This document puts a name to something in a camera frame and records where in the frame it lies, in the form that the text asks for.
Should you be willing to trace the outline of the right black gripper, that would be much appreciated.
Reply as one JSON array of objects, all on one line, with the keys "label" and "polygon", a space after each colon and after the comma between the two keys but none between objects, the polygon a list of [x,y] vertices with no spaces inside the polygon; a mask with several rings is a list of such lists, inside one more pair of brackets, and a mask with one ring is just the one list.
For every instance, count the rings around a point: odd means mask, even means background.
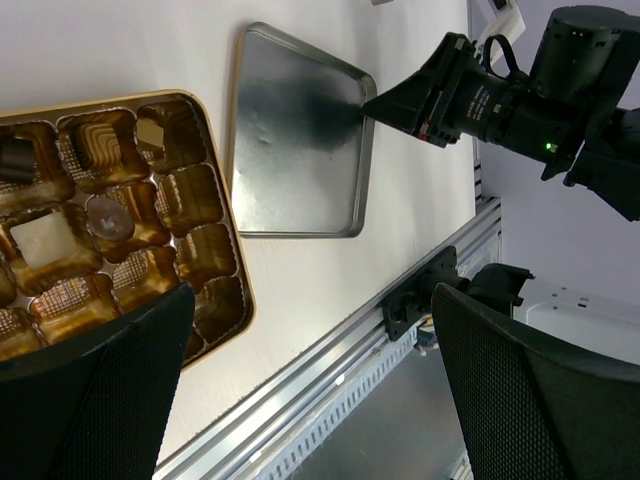
[{"label": "right black gripper", "polygon": [[552,11],[532,67],[494,34],[480,55],[448,33],[420,70],[367,101],[363,116],[439,147],[467,134],[544,164],[544,178],[569,170],[587,150],[639,157],[638,114],[619,108],[639,63],[639,18],[603,6]]}]

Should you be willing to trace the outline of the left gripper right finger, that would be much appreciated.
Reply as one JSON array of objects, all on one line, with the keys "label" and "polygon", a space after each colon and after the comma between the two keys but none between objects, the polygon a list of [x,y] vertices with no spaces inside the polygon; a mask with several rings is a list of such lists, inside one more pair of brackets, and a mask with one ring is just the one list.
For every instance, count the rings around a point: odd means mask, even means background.
[{"label": "left gripper right finger", "polygon": [[638,478],[638,366],[446,284],[432,316],[474,478]]}]

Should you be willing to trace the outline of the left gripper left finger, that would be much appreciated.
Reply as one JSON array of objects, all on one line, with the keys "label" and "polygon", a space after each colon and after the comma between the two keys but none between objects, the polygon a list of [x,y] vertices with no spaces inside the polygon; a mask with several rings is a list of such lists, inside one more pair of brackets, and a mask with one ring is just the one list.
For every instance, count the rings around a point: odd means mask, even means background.
[{"label": "left gripper left finger", "polygon": [[194,317],[183,283],[1,364],[4,479],[153,476]]}]

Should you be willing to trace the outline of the silver tin lid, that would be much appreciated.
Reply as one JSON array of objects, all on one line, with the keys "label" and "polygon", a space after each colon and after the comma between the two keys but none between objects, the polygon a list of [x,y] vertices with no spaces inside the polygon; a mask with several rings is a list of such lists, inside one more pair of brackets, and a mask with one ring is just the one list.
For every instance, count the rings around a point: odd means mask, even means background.
[{"label": "silver tin lid", "polygon": [[364,227],[371,75],[264,22],[239,34],[228,183],[247,238],[353,238]]}]

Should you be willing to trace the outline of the white square chocolate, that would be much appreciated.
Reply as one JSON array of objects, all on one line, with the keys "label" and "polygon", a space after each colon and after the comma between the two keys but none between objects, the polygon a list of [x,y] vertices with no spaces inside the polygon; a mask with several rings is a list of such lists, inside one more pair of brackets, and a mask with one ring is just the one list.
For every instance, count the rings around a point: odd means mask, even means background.
[{"label": "white square chocolate", "polygon": [[9,232],[31,269],[68,259],[77,250],[74,235],[61,212],[19,224]]}]

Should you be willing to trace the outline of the dark cube chocolate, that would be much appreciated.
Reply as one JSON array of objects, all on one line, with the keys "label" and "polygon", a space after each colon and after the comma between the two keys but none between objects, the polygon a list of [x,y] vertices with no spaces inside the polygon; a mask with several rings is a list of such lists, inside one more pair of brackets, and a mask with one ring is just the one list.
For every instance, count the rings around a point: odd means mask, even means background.
[{"label": "dark cube chocolate", "polygon": [[29,185],[34,182],[37,158],[29,140],[7,138],[1,141],[1,180]]}]

